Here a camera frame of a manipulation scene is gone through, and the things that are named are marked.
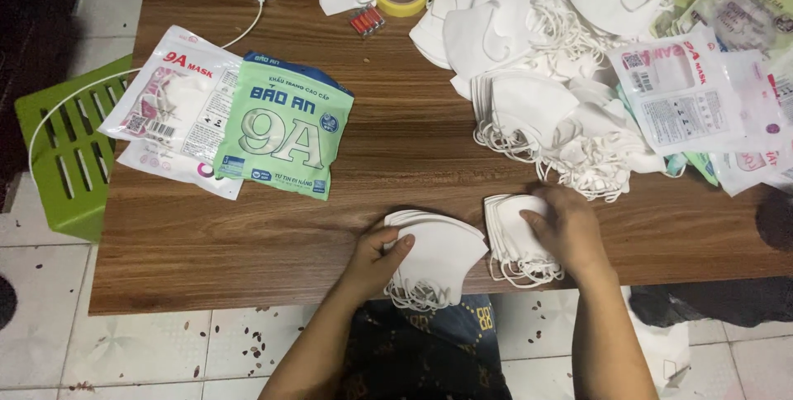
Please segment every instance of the hand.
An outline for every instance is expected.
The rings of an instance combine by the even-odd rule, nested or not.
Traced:
[[[600,239],[600,226],[587,200],[574,190],[561,186],[542,187],[534,195],[553,208],[548,219],[533,211],[521,211],[542,246],[572,277],[582,279],[613,273]]]
[[[413,248],[415,237],[408,234],[383,256],[380,253],[383,245],[397,239],[399,229],[396,227],[366,233],[355,246],[355,251],[342,273],[336,290],[344,293],[344,297],[355,303],[363,304],[367,299],[382,293],[394,272]]]

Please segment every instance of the person's left hand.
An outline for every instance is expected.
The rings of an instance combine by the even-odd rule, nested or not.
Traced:
[[[402,260],[413,248],[415,237],[408,234],[385,252],[385,255],[380,253],[384,244],[397,239],[398,233],[399,229],[396,227],[383,228],[366,233],[358,240],[350,262],[336,286],[336,290],[355,303],[356,307],[382,293]]]

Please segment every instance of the white tile floor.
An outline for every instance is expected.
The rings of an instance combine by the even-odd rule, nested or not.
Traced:
[[[85,37],[73,75],[132,51],[140,3],[82,0],[76,18]],[[0,214],[0,274],[19,298],[14,320],[0,330],[0,400],[254,400],[316,308],[87,317],[95,260],[95,247],[49,231],[23,177],[11,212]],[[494,297],[516,400],[572,398],[574,317],[560,312],[576,298],[571,291]],[[744,329],[704,320],[690,323],[689,338],[691,369],[670,398],[793,400],[793,324]]]

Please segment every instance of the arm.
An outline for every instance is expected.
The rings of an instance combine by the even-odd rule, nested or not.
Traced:
[[[576,398],[657,400],[594,211],[569,188],[544,187],[536,195],[550,204],[555,217],[546,220],[533,211],[521,215],[580,290],[572,336]]]
[[[338,388],[355,310],[382,292],[413,246],[408,234],[382,256],[383,244],[395,241],[399,229],[366,234],[339,281],[275,368],[259,400],[332,398]]]

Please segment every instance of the wooden table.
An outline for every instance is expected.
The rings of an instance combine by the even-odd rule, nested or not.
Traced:
[[[144,0],[135,66],[172,24],[222,45],[255,14],[254,0]],[[359,233],[407,206],[484,231],[482,198],[524,192],[537,180],[534,167],[473,142],[471,104],[449,84],[452,72],[408,38],[419,17],[388,18],[362,40],[318,0],[267,1],[256,28],[229,50],[312,65],[355,93],[329,201],[245,182],[231,202],[117,165],[90,313],[317,303]],[[731,199],[696,171],[676,180],[634,174],[630,187],[615,203],[592,202],[622,284],[793,274],[793,254],[770,249],[755,229],[767,187]],[[564,284],[543,288],[571,281]],[[486,260],[465,282],[468,293],[512,290],[490,279]]]

